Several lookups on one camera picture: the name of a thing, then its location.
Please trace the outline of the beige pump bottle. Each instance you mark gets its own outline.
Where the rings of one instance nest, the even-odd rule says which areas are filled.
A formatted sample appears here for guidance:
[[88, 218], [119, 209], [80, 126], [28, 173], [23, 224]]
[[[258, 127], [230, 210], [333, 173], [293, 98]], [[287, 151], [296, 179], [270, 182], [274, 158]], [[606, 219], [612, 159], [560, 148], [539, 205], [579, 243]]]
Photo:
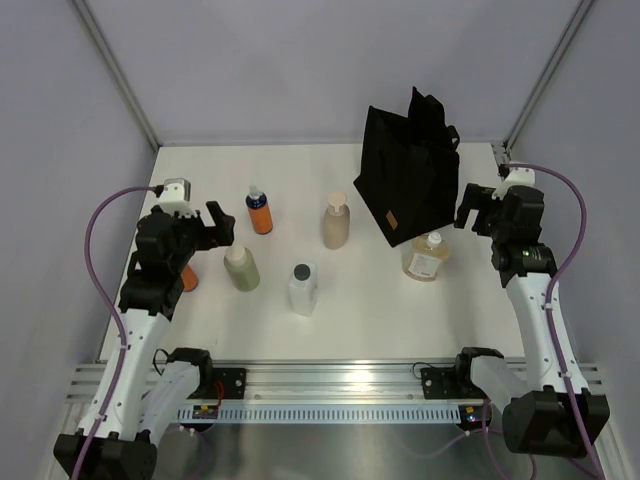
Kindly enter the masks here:
[[334, 191], [328, 195], [327, 207], [323, 219], [323, 241], [326, 248], [337, 250], [345, 245], [349, 238], [350, 210], [347, 195]]

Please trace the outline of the black canvas bag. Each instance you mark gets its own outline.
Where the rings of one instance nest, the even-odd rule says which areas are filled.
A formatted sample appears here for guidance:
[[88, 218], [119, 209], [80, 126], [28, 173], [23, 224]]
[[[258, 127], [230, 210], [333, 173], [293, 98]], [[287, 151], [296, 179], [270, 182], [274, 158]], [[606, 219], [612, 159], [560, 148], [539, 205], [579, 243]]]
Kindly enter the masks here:
[[368, 109], [354, 186], [390, 246], [454, 222], [459, 144], [442, 103], [416, 88], [405, 116]]

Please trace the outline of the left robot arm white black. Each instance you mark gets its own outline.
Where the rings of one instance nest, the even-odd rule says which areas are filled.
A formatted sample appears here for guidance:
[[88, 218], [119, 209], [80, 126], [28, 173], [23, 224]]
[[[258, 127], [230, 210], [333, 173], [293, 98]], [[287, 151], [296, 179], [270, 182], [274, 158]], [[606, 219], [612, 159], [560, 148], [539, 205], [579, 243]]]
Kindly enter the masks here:
[[139, 220], [114, 320], [118, 340], [99, 387], [73, 434], [61, 434], [54, 457], [72, 479], [150, 479], [158, 445], [189, 397], [208, 396], [215, 375], [208, 351], [181, 347], [153, 388], [152, 360], [184, 291], [182, 272], [198, 251], [234, 241], [235, 219], [216, 201], [199, 212], [167, 213], [161, 206]]

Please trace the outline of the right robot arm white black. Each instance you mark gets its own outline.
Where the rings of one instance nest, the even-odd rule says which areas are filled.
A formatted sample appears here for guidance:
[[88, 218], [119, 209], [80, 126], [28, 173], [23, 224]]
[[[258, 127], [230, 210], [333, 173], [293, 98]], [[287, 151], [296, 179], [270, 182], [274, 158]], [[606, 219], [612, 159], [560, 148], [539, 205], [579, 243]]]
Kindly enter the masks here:
[[454, 388], [466, 397], [482, 392], [494, 404], [511, 452], [584, 458], [610, 409], [605, 396], [590, 391], [572, 353], [554, 255], [539, 240], [544, 195], [530, 186], [499, 192], [469, 184], [455, 227], [463, 228], [472, 211], [472, 230], [490, 238], [491, 263], [516, 314], [526, 377], [515, 375], [497, 350], [466, 347], [454, 364]]

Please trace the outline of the clear yellow soap bottle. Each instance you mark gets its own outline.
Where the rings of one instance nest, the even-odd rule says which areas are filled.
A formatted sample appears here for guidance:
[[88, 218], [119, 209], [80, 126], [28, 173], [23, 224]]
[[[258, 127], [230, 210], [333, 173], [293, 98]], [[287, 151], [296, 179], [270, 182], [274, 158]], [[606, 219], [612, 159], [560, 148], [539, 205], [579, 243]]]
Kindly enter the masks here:
[[439, 232], [433, 231], [412, 240], [410, 252], [403, 261], [403, 271], [414, 280], [433, 281], [449, 256], [449, 245]]

